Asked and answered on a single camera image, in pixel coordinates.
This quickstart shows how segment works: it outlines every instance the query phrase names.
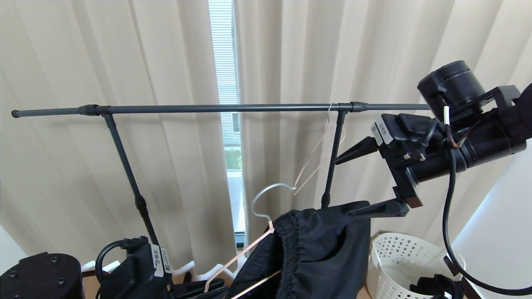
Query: beige curtain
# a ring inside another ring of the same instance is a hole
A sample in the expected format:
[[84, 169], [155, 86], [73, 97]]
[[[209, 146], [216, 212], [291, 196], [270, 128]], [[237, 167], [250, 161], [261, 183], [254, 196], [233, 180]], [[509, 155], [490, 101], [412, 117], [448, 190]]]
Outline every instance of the beige curtain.
[[[486, 90], [532, 81], [532, 2], [523, 1], [236, 1], [235, 40], [241, 103], [423, 103], [416, 86], [430, 71], [465, 60]], [[346, 116], [340, 152], [370, 134], [382, 112]], [[336, 113], [330, 113], [335, 125]], [[325, 112], [241, 113], [246, 206], [264, 186], [293, 184], [326, 127]], [[257, 206], [273, 218], [319, 208], [334, 130], [295, 197], [271, 190]], [[450, 218], [454, 238], [509, 158], [459, 174]], [[425, 204], [406, 218], [374, 219], [372, 233], [396, 231], [441, 244], [448, 177], [418, 186]], [[375, 153], [336, 168], [331, 205], [393, 198], [395, 182]], [[250, 239], [265, 222], [248, 213]]]
[[[2, 226], [28, 254], [82, 263], [146, 234], [102, 118], [10, 111], [217, 104], [207, 1], [5, 1], [0, 39]], [[115, 119], [173, 267], [234, 256], [219, 114]]]

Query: white label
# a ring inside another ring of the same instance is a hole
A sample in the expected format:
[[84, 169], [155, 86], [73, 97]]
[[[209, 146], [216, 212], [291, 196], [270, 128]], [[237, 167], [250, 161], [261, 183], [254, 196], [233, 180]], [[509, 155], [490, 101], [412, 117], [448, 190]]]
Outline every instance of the white label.
[[375, 124], [377, 125], [377, 128], [379, 129], [380, 135], [383, 137], [384, 143], [390, 144], [390, 142], [392, 142], [394, 138], [388, 132], [388, 128], [386, 128], [386, 125], [384, 124], [383, 117], [379, 117], [379, 119], [377, 119]]
[[170, 267], [170, 259], [168, 259], [168, 251], [166, 251], [166, 248], [161, 247], [161, 255], [163, 257], [164, 272], [172, 273], [172, 268]]
[[377, 129], [376, 124], [371, 125], [371, 132], [377, 141], [377, 146], [381, 145], [383, 143], [383, 138], [380, 136], [379, 129]]
[[163, 277], [163, 262], [161, 260], [161, 251], [159, 250], [159, 246], [154, 244], [150, 245], [152, 246], [153, 270], [155, 271], [153, 276]]

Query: white basket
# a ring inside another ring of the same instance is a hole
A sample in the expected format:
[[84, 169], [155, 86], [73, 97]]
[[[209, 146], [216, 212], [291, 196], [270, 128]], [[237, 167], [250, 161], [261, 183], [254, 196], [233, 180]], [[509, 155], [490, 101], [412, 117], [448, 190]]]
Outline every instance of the white basket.
[[[455, 281], [443, 258], [445, 249], [425, 240], [403, 234], [388, 232], [372, 242], [368, 265], [367, 287], [373, 299], [430, 299], [432, 296], [410, 291], [410, 284], [417, 284], [420, 277], [441, 274]], [[456, 257], [466, 267], [461, 256]]]

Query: pink hanger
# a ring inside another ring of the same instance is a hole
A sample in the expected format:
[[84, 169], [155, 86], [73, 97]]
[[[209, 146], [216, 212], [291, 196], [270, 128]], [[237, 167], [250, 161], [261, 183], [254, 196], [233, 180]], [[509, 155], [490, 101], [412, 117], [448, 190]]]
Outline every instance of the pink hanger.
[[[268, 220], [268, 230], [262, 235], [260, 236], [257, 240], [255, 240], [253, 243], [251, 243], [248, 247], [244, 248], [242, 250], [242, 252], [240, 252], [239, 254], [237, 254], [234, 258], [232, 258], [229, 262], [227, 262], [227, 264], [223, 265], [222, 268], [220, 268], [218, 271], [216, 271], [216, 273], [214, 273], [208, 280], [207, 282], [205, 283], [205, 293], [209, 291], [209, 284], [212, 282], [212, 280], [214, 278], [216, 278], [216, 276], [218, 276], [220, 273], [223, 272], [224, 269], [227, 269], [227, 267], [229, 267], [231, 264], [233, 264], [236, 260], [238, 260], [239, 257], [241, 257], [244, 253], [248, 252], [249, 250], [251, 250], [253, 247], [255, 247], [255, 245], [257, 245], [260, 241], [262, 241], [262, 239], [266, 238], [267, 235], [271, 234], [272, 232], [275, 231], [275, 228], [273, 228], [273, 223], [271, 221], [271, 218], [270, 216], [266, 215], [266, 214], [257, 214], [255, 212], [255, 203], [256, 201], [259, 199], [259, 197], [261, 197], [266, 191], [270, 190], [271, 188], [274, 188], [274, 187], [278, 187], [278, 186], [283, 186], [283, 187], [286, 187], [290, 190], [295, 190], [297, 189], [297, 187], [293, 187], [293, 186], [289, 186], [287, 184], [283, 184], [283, 183], [277, 183], [277, 184], [273, 184], [273, 185], [270, 185], [264, 189], [262, 189], [262, 191], [260, 191], [256, 196], [255, 198], [253, 199], [253, 201], [251, 202], [251, 211], [253, 212], [253, 214], [255, 214], [255, 216], [257, 217], [263, 217], [263, 218], [266, 218]], [[252, 285], [251, 287], [245, 289], [244, 291], [242, 291], [241, 293], [239, 293], [238, 295], [236, 295], [235, 297], [233, 298], [239, 298], [241, 297], [242, 295], [246, 294], [247, 292], [253, 290], [255, 287], [263, 284], [265, 281], [267, 281], [268, 279], [272, 278], [273, 276], [275, 276], [276, 274], [280, 273], [281, 270], [275, 272], [274, 274], [258, 281], [256, 284]]]

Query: black garment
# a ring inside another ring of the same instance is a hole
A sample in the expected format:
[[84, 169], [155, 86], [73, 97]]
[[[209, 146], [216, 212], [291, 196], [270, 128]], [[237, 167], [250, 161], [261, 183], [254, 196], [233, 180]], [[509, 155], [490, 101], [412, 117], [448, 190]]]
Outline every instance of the black garment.
[[449, 293], [453, 299], [464, 298], [462, 282], [453, 281], [440, 274], [434, 277], [420, 277], [417, 285], [410, 285], [410, 290], [418, 294], [432, 295], [434, 299], [445, 299], [445, 293]]
[[232, 298], [282, 268], [282, 272], [241, 298], [356, 298], [368, 268], [370, 219], [347, 211], [354, 202], [321, 210], [290, 211], [259, 242], [226, 298]]

